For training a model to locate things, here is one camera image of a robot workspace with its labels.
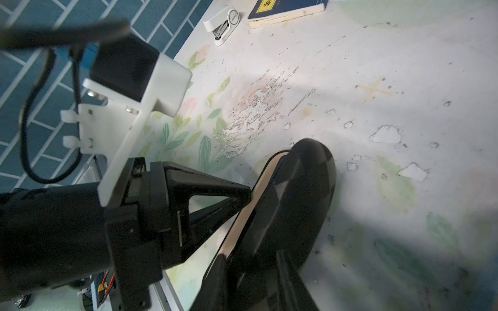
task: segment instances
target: green leaf pattern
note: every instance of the green leaf pattern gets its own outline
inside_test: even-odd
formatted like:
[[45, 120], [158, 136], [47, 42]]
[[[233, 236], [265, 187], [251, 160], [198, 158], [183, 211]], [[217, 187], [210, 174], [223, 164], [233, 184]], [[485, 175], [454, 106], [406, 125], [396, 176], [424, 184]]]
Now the green leaf pattern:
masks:
[[336, 238], [333, 253], [340, 257], [342, 263], [349, 265], [361, 255], [363, 238], [363, 227], [355, 223]]
[[459, 253], [458, 234], [446, 218], [433, 212], [427, 214], [427, 231], [438, 244]]
[[218, 93], [223, 92], [227, 88], [228, 84], [230, 84], [230, 77], [226, 78], [223, 83], [221, 83], [220, 87], [218, 88]]
[[187, 143], [185, 144], [185, 148], [192, 146], [195, 141], [201, 137], [202, 131], [198, 131], [197, 133], [193, 134], [190, 136], [190, 138], [187, 140]]
[[162, 142], [166, 143], [168, 141], [168, 138], [169, 138], [169, 124], [165, 123], [162, 129], [162, 137], [161, 137]]
[[214, 119], [220, 114], [221, 108], [213, 110], [208, 116], [208, 119]]
[[216, 92], [209, 94], [208, 97], [206, 98], [206, 102], [208, 103], [209, 108], [211, 108], [213, 106], [213, 102], [215, 100], [215, 95], [216, 95]]
[[388, 271], [402, 283], [433, 285], [436, 278], [406, 247], [392, 241], [376, 239], [374, 246]]
[[211, 155], [211, 140], [209, 137], [202, 137], [201, 145], [199, 146], [199, 166], [201, 171], [207, 173], [209, 171], [209, 157]]
[[176, 136], [171, 142], [169, 142], [164, 149], [171, 150], [180, 146], [188, 134], [189, 134], [188, 131], [182, 132], [180, 135]]
[[199, 66], [200, 66], [200, 65], [201, 65], [201, 64], [202, 64], [202, 63], [206, 60], [206, 58], [203, 58], [203, 59], [201, 59], [201, 61], [200, 61], [200, 62], [196, 63], [196, 62], [195, 62], [195, 58], [197, 57], [197, 53], [198, 53], [198, 52], [197, 52], [197, 51], [195, 51], [195, 52], [194, 52], [194, 54], [192, 54], [192, 56], [190, 57], [190, 60], [189, 60], [189, 62], [188, 62], [188, 69], [189, 69], [189, 70], [194, 70], [194, 69], [196, 69], [197, 67], [199, 67]]
[[199, 126], [201, 126], [201, 122], [202, 122], [202, 115], [199, 115], [197, 117], [197, 119], [195, 120], [195, 124], [197, 125], [197, 128], [199, 128]]

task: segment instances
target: white stapler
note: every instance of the white stapler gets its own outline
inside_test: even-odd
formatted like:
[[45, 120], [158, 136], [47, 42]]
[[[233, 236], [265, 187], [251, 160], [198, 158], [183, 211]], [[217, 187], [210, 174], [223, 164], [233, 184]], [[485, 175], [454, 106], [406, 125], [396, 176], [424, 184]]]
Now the white stapler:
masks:
[[240, 22], [239, 12], [233, 6], [226, 6], [210, 20], [204, 22], [207, 31], [215, 35], [216, 46], [222, 45]]

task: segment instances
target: peeling surface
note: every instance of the peeling surface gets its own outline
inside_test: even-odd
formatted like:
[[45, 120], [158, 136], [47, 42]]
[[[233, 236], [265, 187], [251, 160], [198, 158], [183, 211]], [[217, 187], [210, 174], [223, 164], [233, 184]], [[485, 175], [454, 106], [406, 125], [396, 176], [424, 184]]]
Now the peeling surface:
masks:
[[355, 171], [358, 169], [358, 165], [353, 162], [348, 162], [348, 171]]
[[408, 177], [420, 182], [425, 180], [427, 174], [427, 171], [420, 168], [415, 162], [410, 163], [410, 165], [398, 172], [398, 176]]
[[383, 125], [370, 136], [371, 142], [398, 144], [401, 142], [399, 129], [393, 125]]

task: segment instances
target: book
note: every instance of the book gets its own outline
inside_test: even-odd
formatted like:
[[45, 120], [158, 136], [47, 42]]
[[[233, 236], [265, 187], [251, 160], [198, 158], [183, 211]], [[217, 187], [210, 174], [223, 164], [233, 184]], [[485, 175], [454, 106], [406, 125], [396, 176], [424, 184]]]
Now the book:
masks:
[[263, 27], [325, 10], [327, 0], [258, 0], [249, 14], [251, 28]]

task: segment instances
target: black cable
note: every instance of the black cable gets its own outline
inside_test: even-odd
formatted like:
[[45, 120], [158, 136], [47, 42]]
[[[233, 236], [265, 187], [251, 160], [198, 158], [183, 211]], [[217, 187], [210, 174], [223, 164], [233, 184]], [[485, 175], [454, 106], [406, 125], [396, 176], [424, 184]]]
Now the black cable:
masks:
[[89, 42], [110, 42], [129, 35], [129, 22], [100, 21], [89, 26], [52, 28], [0, 28], [0, 49], [55, 47]]
[[[80, 62], [81, 59], [83, 58], [83, 52], [85, 50], [85, 46], [77, 46], [73, 47], [70, 49], [70, 55], [73, 59], [73, 90], [74, 90], [74, 100], [76, 103], [76, 111], [78, 111], [78, 104], [81, 103], [81, 97], [80, 97], [80, 81], [79, 81], [79, 75], [80, 75]], [[26, 174], [36, 181], [37, 183], [40, 184], [55, 184], [60, 182], [61, 180], [65, 179], [68, 177], [71, 173], [74, 172], [76, 167], [80, 164], [82, 154], [80, 152], [80, 149], [78, 148], [78, 154], [76, 156], [75, 161], [71, 166], [61, 175], [51, 178], [51, 179], [46, 179], [43, 177], [38, 176], [32, 169], [31, 164], [29, 163], [29, 153], [28, 153], [28, 146], [27, 146], [27, 123], [28, 123], [28, 118], [29, 118], [29, 111], [31, 109], [31, 106], [33, 105], [33, 102], [40, 92], [40, 90], [43, 88], [45, 83], [48, 80], [48, 77], [50, 76], [50, 73], [52, 72], [52, 69], [54, 68], [54, 63], [55, 63], [55, 52], [52, 49], [47, 49], [47, 58], [45, 60], [45, 65], [43, 66], [43, 71], [38, 78], [38, 81], [34, 85], [33, 89], [29, 93], [28, 99], [26, 100], [26, 103], [24, 104], [24, 107], [21, 109], [21, 115], [20, 115], [20, 125], [19, 125], [19, 140], [20, 140], [20, 158], [21, 158], [21, 165]]]

